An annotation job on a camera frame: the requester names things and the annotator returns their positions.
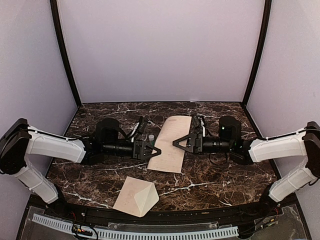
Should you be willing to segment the beige paper envelope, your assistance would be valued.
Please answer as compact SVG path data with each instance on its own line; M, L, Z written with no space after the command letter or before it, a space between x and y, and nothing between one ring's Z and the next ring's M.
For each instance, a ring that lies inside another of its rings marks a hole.
M153 182L127 176L113 209L138 217L144 217L160 197Z

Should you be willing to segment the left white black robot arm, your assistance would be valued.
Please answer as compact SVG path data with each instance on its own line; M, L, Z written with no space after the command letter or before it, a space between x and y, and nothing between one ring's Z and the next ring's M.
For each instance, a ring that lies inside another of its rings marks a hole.
M63 194L27 156L59 158L85 166L100 163L101 155L146 161L162 153L152 144L135 138L144 132L147 124L147 120L140 117L135 128L126 134L118 120L105 118L96 124L91 135L71 138L39 130L20 118L0 139L0 173L17 178L45 203L51 204L51 210L58 217L67 218L71 208L63 201Z

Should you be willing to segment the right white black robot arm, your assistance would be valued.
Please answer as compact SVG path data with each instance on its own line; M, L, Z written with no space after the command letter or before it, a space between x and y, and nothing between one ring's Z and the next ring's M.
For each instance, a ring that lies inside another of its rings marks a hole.
M242 125L232 116L223 116L218 122L218 135L210 135L202 116L192 118L195 132L172 142L174 147L192 154L225 153L239 165L253 165L265 160L303 156L304 160L286 176L266 188L255 213L266 217L288 195L320 178L320 126L315 121L295 132L274 137L245 140Z

